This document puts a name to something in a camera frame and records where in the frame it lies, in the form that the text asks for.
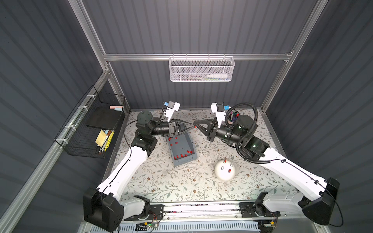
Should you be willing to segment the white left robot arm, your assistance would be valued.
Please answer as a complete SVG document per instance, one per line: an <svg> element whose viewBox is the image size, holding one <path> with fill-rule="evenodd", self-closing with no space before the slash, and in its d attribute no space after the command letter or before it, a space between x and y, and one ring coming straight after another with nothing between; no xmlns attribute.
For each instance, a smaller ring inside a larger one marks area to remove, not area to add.
<svg viewBox="0 0 373 233"><path fill-rule="evenodd" d="M101 184L83 195L84 220L111 233L124 219L144 219L150 214L150 201L145 197L135 195L125 204L119 201L132 176L155 149L156 136L179 136L193 128L190 122L177 118L163 121L149 111L140 112L134 122L135 137L123 160Z"/></svg>

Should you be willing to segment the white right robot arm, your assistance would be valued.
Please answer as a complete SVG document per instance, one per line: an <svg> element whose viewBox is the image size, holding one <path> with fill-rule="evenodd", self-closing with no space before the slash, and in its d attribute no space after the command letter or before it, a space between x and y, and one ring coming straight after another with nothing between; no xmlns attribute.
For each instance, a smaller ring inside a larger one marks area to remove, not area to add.
<svg viewBox="0 0 373 233"><path fill-rule="evenodd" d="M259 114L253 104L239 103L230 107L213 103L211 111L216 115L214 118L193 122L208 141L219 138L234 147L244 161L276 173L298 190L292 197L262 191L253 204L259 217L276 212L299 213L319 225L330 225L334 208L339 207L337 194L340 183L336 179L324 179L303 169L256 137L254 133Z"/></svg>

